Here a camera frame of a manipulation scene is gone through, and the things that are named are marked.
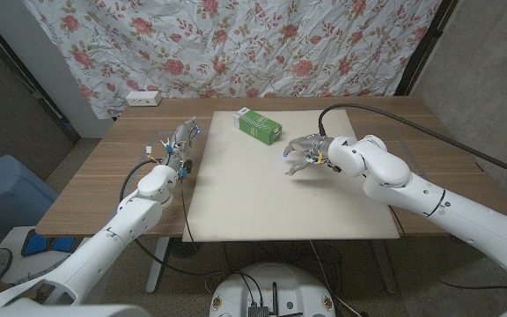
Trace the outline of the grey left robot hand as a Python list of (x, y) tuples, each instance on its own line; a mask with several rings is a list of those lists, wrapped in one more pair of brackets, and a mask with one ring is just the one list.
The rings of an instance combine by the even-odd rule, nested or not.
[(161, 164), (179, 173), (188, 161), (193, 142), (200, 132), (196, 117), (191, 117), (179, 125), (165, 145), (166, 155), (162, 158)]

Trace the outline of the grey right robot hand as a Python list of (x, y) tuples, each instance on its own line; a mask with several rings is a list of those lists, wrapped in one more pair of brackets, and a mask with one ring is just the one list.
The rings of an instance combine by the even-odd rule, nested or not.
[(284, 157), (287, 157), (294, 151), (301, 152), (304, 157), (296, 161), (285, 174), (292, 176), (309, 165), (326, 164), (328, 167), (333, 168), (334, 164), (331, 163), (328, 157), (328, 150), (332, 141), (332, 137), (320, 134), (301, 136), (289, 141), (283, 151)]

